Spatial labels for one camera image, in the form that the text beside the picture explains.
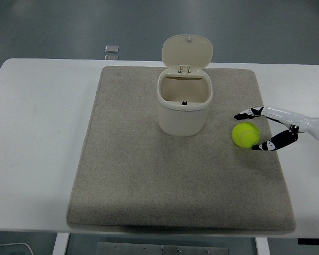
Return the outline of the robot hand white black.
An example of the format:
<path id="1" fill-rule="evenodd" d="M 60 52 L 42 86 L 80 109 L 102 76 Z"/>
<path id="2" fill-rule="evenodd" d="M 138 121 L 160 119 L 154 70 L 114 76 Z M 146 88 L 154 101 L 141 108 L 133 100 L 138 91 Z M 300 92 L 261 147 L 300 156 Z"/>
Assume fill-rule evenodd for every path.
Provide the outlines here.
<path id="1" fill-rule="evenodd" d="M 234 116 L 236 120 L 253 119 L 264 116 L 284 125 L 287 129 L 271 137 L 262 144 L 252 146 L 252 150 L 276 151 L 298 140 L 298 134 L 308 133 L 319 141 L 319 117 L 307 117 L 298 113 L 274 107 L 255 107 Z"/>

